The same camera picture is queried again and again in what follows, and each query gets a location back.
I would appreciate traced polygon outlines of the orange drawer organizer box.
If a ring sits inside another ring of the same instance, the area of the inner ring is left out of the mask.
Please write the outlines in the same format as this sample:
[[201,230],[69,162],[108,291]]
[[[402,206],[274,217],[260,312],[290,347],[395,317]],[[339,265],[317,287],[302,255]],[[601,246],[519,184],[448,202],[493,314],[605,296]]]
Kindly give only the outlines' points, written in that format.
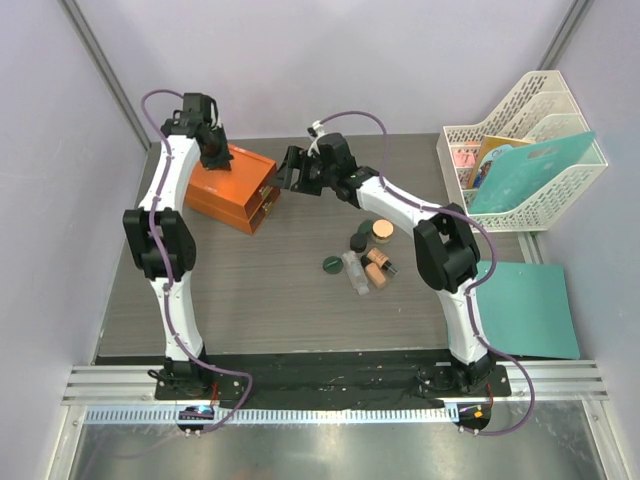
[[269,185],[275,175],[274,160],[229,145],[233,155],[231,169],[206,170],[200,163],[194,167],[185,204],[191,209],[250,234],[249,221],[259,205],[257,190]]

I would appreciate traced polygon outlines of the clear plastic tube bottle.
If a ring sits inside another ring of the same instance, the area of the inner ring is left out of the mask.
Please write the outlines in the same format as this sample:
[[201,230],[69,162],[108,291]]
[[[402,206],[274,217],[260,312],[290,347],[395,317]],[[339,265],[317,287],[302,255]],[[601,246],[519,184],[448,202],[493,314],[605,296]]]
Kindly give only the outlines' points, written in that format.
[[360,263],[358,255],[354,251],[349,250],[344,252],[341,255],[341,258],[344,264],[344,269],[354,290],[360,296],[368,294],[370,292],[368,278]]

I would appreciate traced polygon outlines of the peach foundation bottle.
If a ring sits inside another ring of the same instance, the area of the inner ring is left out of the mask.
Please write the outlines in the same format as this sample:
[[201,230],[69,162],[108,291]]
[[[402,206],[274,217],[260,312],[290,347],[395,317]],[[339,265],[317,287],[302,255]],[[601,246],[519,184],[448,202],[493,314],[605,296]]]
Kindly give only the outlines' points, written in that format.
[[385,274],[375,263],[367,264],[364,267],[364,270],[368,279],[377,289],[382,289],[387,285],[387,278]]

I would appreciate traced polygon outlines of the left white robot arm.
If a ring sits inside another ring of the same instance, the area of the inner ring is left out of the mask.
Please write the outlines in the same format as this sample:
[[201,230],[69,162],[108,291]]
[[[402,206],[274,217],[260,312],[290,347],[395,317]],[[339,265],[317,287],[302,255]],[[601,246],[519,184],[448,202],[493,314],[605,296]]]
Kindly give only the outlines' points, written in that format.
[[203,93],[180,95],[182,105],[153,130],[161,142],[148,190],[123,214],[134,264],[149,281],[165,335],[161,369],[151,371],[159,399],[201,399],[214,373],[207,363],[191,293],[196,242],[182,210],[196,166],[227,169],[232,155],[216,101]]

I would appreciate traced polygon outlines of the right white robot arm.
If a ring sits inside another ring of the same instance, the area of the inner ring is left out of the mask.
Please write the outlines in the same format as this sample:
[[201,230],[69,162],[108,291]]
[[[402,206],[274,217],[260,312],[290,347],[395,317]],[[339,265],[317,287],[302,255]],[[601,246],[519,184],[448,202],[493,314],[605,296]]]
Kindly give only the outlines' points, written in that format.
[[480,252],[459,205],[445,207],[395,187],[369,166],[359,166],[345,137],[330,133],[304,149],[291,145],[271,183],[319,196],[325,188],[352,206],[389,220],[414,244],[417,271],[441,302],[452,356],[452,389],[472,395],[495,366],[475,292]]

